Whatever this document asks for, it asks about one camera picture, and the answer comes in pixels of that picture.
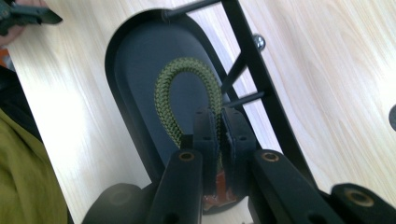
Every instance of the light wood surface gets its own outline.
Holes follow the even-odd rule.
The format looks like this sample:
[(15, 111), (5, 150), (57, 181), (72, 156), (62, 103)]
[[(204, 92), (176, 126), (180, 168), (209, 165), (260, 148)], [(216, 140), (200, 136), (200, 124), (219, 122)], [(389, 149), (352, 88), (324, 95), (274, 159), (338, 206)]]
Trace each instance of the light wood surface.
[[(47, 0), (64, 22), (9, 46), (73, 219), (107, 187), (147, 173), (106, 82), (106, 46), (127, 18), (190, 1)], [(291, 126), (324, 191), (351, 182), (396, 205), (395, 1), (241, 0)], [(220, 6), (191, 13), (228, 70), (238, 54)], [(254, 91), (248, 74), (235, 87)], [(261, 103), (246, 106), (264, 148), (280, 150)], [(204, 223), (251, 222), (245, 206)]]

